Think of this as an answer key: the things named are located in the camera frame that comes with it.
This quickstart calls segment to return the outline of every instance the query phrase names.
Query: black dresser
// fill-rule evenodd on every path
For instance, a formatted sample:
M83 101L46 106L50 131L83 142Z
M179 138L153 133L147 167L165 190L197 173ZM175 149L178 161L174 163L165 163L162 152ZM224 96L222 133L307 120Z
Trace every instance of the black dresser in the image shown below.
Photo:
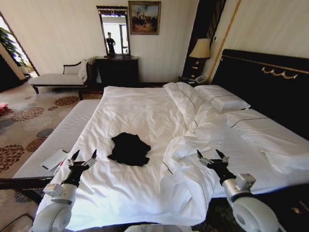
M138 57L98 57L96 64L102 85L137 87L139 83Z

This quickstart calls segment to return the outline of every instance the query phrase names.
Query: framed painting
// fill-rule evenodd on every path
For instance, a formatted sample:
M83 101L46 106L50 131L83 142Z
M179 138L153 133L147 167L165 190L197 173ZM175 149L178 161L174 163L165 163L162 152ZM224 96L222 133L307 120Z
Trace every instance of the framed painting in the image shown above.
M160 1L129 1L131 35L158 35Z

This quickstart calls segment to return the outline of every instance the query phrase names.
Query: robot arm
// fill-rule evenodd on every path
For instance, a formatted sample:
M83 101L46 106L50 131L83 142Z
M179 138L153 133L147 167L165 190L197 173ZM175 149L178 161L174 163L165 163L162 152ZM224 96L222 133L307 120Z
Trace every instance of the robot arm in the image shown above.
M71 218L71 210L75 202L75 193L81 175L96 162L97 150L88 161L75 162L79 150L69 160L71 170L67 179L59 184L48 184L44 192L52 196L52 204L45 207L34 219L33 232L60 232L66 228Z
M221 159L207 159L197 151L198 158L202 165L213 169L219 176L236 222L246 232L284 231L275 213L252 195L250 189L256 179L250 174L233 175L227 169L229 158L222 152L216 151Z

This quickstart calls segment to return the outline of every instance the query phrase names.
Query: black shirt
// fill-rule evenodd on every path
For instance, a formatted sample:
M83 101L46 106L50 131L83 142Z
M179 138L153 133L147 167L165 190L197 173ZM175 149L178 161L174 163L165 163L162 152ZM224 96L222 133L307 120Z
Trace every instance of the black shirt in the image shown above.
M106 42L108 44L108 47L111 48L114 46L115 40L113 40L112 38L107 38Z

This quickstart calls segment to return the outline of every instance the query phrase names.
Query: black headboard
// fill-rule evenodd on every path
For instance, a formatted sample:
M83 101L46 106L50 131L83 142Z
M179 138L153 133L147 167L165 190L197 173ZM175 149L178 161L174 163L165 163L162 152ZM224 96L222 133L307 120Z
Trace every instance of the black headboard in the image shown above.
M309 59L225 49L211 84L309 140Z

